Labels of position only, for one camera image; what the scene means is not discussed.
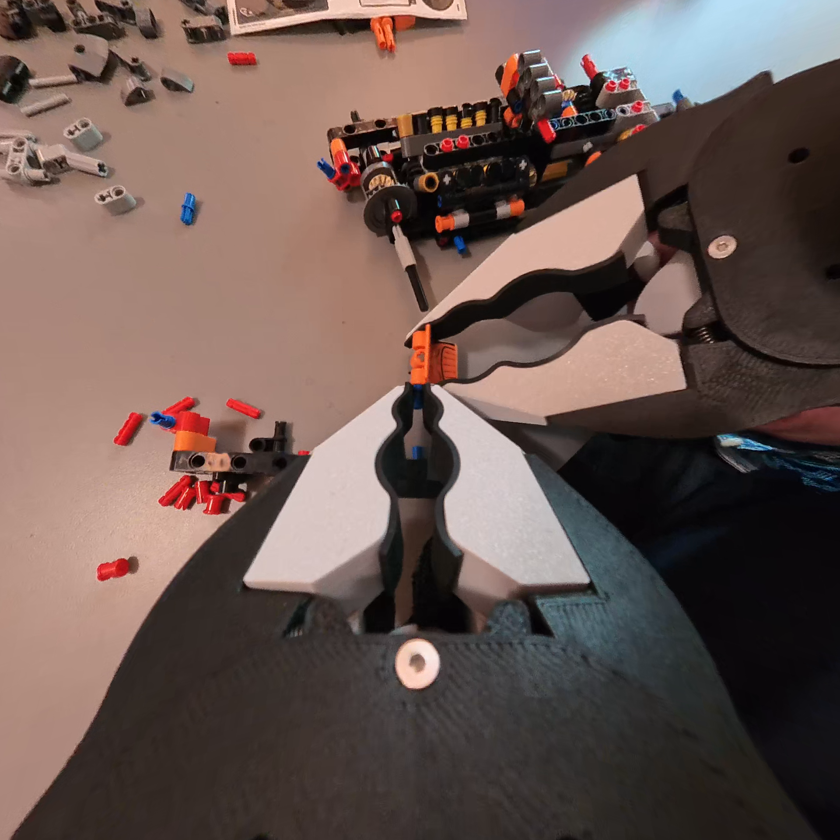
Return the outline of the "small orange lego panel assembly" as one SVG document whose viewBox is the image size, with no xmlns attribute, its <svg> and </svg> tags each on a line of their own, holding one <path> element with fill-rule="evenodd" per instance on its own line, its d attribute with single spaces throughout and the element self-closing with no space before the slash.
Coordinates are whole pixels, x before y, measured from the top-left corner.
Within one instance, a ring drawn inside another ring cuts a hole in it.
<svg viewBox="0 0 840 840">
<path fill-rule="evenodd" d="M 457 345 L 433 340 L 431 324 L 413 332 L 411 345 L 409 382 L 412 386 L 439 385 L 459 378 Z"/>
</svg>

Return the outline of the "person's right forearm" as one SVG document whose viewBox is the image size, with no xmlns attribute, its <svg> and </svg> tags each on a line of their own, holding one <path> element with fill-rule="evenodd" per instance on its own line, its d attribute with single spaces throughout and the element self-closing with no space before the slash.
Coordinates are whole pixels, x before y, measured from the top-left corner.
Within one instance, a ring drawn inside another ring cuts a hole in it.
<svg viewBox="0 0 840 840">
<path fill-rule="evenodd" d="M 777 419 L 753 432 L 787 442 L 816 447 L 839 447 L 839 406 L 823 406 Z"/>
</svg>

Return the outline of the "scattered red lego pins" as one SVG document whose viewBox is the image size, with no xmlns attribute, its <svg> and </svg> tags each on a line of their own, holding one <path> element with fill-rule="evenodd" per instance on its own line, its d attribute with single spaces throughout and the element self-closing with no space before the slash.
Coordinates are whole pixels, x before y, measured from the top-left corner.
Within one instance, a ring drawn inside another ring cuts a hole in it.
<svg viewBox="0 0 840 840">
<path fill-rule="evenodd" d="M 153 425 L 151 422 L 151 415 L 153 413 L 173 415 L 182 411 L 192 411 L 198 413 L 195 410 L 196 405 L 197 401 L 195 398 L 185 396 L 183 399 L 167 406 L 162 411 L 153 411 L 148 415 L 131 412 L 121 425 L 117 434 L 114 436 L 112 442 L 119 448 L 129 447 L 136 438 L 143 423 L 147 423 L 153 427 L 163 429 L 164 431 L 173 434 L 173 432 L 170 432 L 163 427 Z M 176 511 L 189 511 L 194 509 L 194 507 L 198 507 L 206 516 L 221 516 L 229 512 L 232 504 L 244 503 L 247 501 L 249 496 L 249 491 L 246 488 L 248 481 L 243 482 L 239 488 L 234 489 L 231 493 L 222 493 L 218 485 L 212 483 L 210 479 L 193 478 L 191 476 L 175 473 L 172 474 L 176 476 L 176 479 L 165 489 L 157 500 L 157 504 L 163 509 L 172 508 Z"/>
</svg>

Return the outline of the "lego instruction booklet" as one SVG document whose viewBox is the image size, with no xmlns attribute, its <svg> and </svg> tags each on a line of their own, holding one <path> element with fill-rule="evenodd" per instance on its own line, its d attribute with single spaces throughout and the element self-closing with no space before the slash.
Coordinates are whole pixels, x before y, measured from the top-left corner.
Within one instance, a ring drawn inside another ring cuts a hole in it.
<svg viewBox="0 0 840 840">
<path fill-rule="evenodd" d="M 226 1 L 233 35 L 253 35 L 313 23 L 369 21 L 383 16 L 463 22 L 466 1 Z"/>
</svg>

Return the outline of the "black lego beam assembly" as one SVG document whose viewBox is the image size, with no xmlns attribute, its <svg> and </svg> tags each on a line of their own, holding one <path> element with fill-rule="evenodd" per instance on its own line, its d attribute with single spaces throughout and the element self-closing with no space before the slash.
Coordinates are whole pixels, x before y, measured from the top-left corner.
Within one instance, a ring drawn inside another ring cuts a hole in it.
<svg viewBox="0 0 840 840">
<path fill-rule="evenodd" d="M 274 478 L 312 454 L 291 449 L 290 429 L 285 421 L 275 422 L 272 435 L 253 437 L 245 451 L 223 451 L 209 434 L 210 422 L 203 415 L 192 411 L 153 413 L 150 420 L 174 434 L 169 470 L 210 479 L 224 494 L 254 477 Z"/>
</svg>

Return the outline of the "large lego car chassis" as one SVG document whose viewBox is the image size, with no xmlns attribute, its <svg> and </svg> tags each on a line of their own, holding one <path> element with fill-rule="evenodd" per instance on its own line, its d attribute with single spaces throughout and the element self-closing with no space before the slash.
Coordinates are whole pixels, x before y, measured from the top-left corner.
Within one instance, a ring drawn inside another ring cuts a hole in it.
<svg viewBox="0 0 840 840">
<path fill-rule="evenodd" d="M 462 256 L 468 242 L 511 228 L 577 172 L 648 125 L 692 108 L 681 90 L 655 106 L 626 67 L 581 59 L 568 86 L 540 49 L 496 70 L 500 96 L 350 122 L 328 131 L 320 172 L 341 193 L 361 191 L 364 223 L 394 247 L 421 312 L 429 310 L 411 242 L 435 238 Z"/>
</svg>

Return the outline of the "pile of dark lego parts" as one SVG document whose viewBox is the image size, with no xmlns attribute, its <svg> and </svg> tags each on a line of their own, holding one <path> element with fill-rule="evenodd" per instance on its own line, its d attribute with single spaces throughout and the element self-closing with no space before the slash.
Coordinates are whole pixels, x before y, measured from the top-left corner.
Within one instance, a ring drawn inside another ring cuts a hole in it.
<svg viewBox="0 0 840 840">
<path fill-rule="evenodd" d="M 168 91 L 193 92 L 194 82 L 185 74 L 166 68 L 156 74 L 144 59 L 121 44 L 129 28 L 135 28 L 143 39 L 161 37 L 161 23 L 150 6 L 140 2 L 97 1 L 96 11 L 91 12 L 83 2 L 65 2 L 65 5 L 68 17 L 56 2 L 2 2 L 2 41 L 24 42 L 36 37 L 42 29 L 56 35 L 72 35 L 67 72 L 62 75 L 36 73 L 23 59 L 2 54 L 3 103 L 18 103 L 28 90 L 107 81 L 117 68 L 129 73 L 121 94 L 127 107 L 151 99 L 149 83 L 155 80 Z"/>
</svg>

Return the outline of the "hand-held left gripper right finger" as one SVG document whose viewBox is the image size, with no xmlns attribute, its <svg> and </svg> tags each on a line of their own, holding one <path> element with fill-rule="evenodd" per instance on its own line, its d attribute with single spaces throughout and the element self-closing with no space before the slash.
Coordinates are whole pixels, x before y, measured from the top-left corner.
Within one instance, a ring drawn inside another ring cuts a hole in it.
<svg viewBox="0 0 840 840">
<path fill-rule="evenodd" d="M 585 591 L 591 577 L 523 450 L 441 386 L 432 395 L 443 409 L 437 427 L 457 455 L 443 498 L 460 552 L 457 597 L 488 617 L 502 601 Z"/>
</svg>

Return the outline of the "orange lego pins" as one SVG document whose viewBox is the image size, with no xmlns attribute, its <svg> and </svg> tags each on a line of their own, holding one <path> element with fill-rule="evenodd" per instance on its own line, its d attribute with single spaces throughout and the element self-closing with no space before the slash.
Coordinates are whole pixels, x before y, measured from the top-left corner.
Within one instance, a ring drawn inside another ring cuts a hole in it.
<svg viewBox="0 0 840 840">
<path fill-rule="evenodd" d="M 396 34 L 414 28 L 416 17 L 412 15 L 394 15 L 373 17 L 370 29 L 377 48 L 393 54 L 396 52 Z"/>
</svg>

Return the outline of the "pile of light grey lego parts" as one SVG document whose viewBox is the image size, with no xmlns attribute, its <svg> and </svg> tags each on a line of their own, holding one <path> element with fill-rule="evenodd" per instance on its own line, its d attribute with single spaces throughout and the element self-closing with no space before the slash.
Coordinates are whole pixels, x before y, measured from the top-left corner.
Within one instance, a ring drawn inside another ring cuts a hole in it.
<svg viewBox="0 0 840 840">
<path fill-rule="evenodd" d="M 34 92 L 21 90 L 12 104 L 21 119 L 33 120 L 72 103 L 67 90 L 81 84 L 81 77 L 72 72 L 31 80 Z M 2 127 L 2 181 L 23 186 L 42 186 L 57 182 L 63 175 L 81 173 L 107 179 L 109 165 L 93 155 L 82 153 L 64 140 L 48 142 L 33 129 Z"/>
</svg>

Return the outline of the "dark navy trousers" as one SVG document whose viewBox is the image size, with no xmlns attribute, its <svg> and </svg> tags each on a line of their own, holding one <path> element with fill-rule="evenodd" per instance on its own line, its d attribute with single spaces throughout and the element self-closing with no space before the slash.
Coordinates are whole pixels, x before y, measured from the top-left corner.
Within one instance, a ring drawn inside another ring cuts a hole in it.
<svg viewBox="0 0 840 840">
<path fill-rule="evenodd" d="M 743 474 L 711 438 L 598 435 L 560 475 L 651 563 L 821 838 L 839 835 L 839 492 Z"/>
</svg>

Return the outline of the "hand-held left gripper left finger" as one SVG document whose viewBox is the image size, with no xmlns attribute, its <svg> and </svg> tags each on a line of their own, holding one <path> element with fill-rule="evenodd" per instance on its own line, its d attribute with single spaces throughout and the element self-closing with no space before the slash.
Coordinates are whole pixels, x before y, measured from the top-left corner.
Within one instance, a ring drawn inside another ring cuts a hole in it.
<svg viewBox="0 0 840 840">
<path fill-rule="evenodd" d="M 252 591 L 315 595 L 346 616 L 375 601 L 394 606 L 402 548 L 389 556 L 398 503 L 383 486 L 376 460 L 397 431 L 399 385 L 315 447 L 244 576 Z"/>
</svg>

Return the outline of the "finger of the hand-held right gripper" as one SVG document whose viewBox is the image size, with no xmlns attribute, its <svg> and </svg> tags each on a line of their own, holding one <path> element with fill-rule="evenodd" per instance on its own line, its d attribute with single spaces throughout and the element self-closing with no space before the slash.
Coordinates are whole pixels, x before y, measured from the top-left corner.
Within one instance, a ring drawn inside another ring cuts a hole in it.
<svg viewBox="0 0 840 840">
<path fill-rule="evenodd" d="M 686 388 L 676 341 L 630 318 L 601 326 L 495 320 L 454 343 L 458 379 L 447 392 L 554 469 L 591 435 L 565 427 L 566 416 Z"/>
<path fill-rule="evenodd" d="M 504 240 L 405 336 L 437 341 L 478 328 L 482 343 L 555 344 L 572 338 L 559 295 L 605 291 L 627 279 L 647 240 L 632 175 Z"/>
</svg>

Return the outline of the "blue plaid shirt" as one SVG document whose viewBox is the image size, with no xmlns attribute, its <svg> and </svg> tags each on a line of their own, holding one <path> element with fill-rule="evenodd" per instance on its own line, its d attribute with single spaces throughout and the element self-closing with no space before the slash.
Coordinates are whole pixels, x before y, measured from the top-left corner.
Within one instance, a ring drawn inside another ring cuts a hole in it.
<svg viewBox="0 0 840 840">
<path fill-rule="evenodd" d="M 839 491 L 839 447 L 804 444 L 756 432 L 720 434 L 712 439 L 717 454 L 743 474 L 773 470 L 804 486 Z"/>
</svg>

